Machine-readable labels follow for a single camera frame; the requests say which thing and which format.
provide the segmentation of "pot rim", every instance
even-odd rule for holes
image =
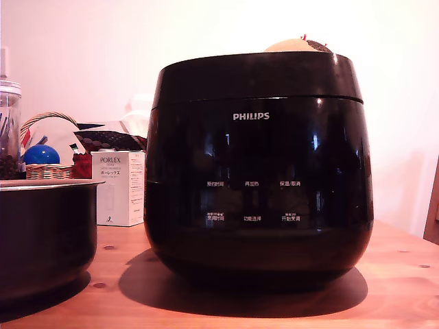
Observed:
[[[102,180],[0,180],[0,192],[35,191],[77,186],[97,186]]]

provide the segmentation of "glass jar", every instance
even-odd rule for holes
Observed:
[[[19,178],[21,86],[0,80],[0,180]]]

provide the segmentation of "black pot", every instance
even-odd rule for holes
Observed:
[[[320,286],[373,221],[363,101],[348,58],[251,53],[164,68],[147,147],[145,228],[195,282]]]
[[[98,184],[0,182],[0,304],[66,284],[86,271],[96,252]]]

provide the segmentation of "wooden table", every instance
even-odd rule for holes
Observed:
[[[0,314],[9,328],[439,328],[439,246],[376,221],[355,269],[323,291],[207,292],[152,253],[143,225],[99,227],[89,275]]]

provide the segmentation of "basket handle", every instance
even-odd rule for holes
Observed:
[[[78,127],[78,124],[76,123],[76,120],[66,114],[59,113],[59,112],[46,112],[37,114],[35,117],[32,117],[31,119],[27,120],[22,126],[20,130],[20,143],[23,142],[23,139],[25,138],[26,131],[35,123],[40,120],[46,119],[46,118],[61,118],[65,119],[67,121],[72,122],[76,127]]]

